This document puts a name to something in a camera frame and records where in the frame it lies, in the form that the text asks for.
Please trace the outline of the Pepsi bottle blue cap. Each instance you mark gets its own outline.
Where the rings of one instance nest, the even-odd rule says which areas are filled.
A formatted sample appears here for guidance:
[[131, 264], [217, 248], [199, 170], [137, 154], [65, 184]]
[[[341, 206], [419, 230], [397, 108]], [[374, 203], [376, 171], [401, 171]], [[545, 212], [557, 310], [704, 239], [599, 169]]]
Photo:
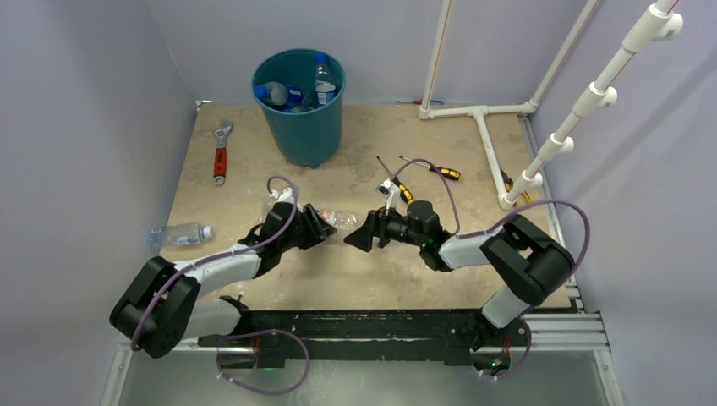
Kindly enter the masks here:
[[337, 94], [337, 84], [328, 62], [325, 53], [315, 54], [315, 93], [319, 107], [329, 104]]

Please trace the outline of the clear bottle white cap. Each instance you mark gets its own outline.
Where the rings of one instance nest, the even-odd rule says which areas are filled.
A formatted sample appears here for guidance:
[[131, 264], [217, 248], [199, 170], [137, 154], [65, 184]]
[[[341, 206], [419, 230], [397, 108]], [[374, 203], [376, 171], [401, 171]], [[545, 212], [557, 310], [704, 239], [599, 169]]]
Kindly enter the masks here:
[[259, 223], [259, 224], [265, 223], [267, 216], [268, 216], [269, 212], [271, 211], [271, 209], [273, 208], [274, 204], [275, 204], [275, 201], [272, 199], [264, 201], [261, 204], [260, 214], [259, 214], [257, 223]]

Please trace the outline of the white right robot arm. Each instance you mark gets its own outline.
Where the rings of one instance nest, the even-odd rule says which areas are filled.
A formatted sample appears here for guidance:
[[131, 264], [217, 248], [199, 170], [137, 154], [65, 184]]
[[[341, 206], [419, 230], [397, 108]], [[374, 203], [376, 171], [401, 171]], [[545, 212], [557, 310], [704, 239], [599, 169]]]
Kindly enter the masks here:
[[517, 211], [493, 228], [466, 235], [450, 233], [427, 200], [369, 211], [364, 224], [344, 238], [364, 252], [396, 241], [418, 247], [425, 265], [438, 272], [468, 266], [492, 266], [504, 286], [481, 308], [474, 331], [487, 344], [497, 343], [508, 325], [526, 310], [542, 304], [572, 274], [573, 256], [550, 235]]

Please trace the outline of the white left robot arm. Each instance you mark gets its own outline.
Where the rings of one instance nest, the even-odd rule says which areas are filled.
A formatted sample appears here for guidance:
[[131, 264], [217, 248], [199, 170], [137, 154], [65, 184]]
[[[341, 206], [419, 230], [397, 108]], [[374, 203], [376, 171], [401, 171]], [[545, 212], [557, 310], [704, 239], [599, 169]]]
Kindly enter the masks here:
[[188, 332], [198, 299], [260, 277], [276, 267], [285, 252], [308, 250], [335, 234], [337, 229], [312, 205], [276, 203], [263, 222], [224, 251], [185, 262], [150, 258], [113, 307], [109, 323], [129, 339], [134, 351], [161, 358]]

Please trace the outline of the clear bottle red white label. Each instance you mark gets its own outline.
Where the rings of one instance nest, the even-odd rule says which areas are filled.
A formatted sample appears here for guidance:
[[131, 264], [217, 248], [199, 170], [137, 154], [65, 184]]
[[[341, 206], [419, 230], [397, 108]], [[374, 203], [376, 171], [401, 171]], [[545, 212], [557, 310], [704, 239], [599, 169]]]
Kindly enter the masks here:
[[358, 215], [354, 211], [317, 209], [317, 213], [338, 230], [351, 230], [358, 226]]

